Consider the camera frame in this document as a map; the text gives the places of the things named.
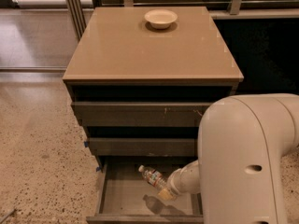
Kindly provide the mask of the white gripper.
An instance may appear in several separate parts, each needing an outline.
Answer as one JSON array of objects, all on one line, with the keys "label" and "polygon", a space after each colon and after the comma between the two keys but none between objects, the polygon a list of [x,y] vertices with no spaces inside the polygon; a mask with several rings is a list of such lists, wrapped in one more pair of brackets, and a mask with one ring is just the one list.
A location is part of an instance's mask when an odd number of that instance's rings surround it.
[{"label": "white gripper", "polygon": [[180,170],[177,169],[168,177],[167,188],[160,190],[158,196],[165,201],[174,201],[181,194],[178,188],[180,184],[179,177]]}]

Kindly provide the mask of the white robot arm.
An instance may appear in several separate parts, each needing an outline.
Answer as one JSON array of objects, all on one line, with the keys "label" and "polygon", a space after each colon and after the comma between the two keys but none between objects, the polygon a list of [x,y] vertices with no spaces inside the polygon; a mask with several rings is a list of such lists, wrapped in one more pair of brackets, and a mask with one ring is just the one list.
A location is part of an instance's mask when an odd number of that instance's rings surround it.
[{"label": "white robot arm", "polygon": [[299,96],[236,95],[211,105],[198,132],[198,160],[167,187],[199,193],[204,224],[288,224],[280,160],[299,145]]}]

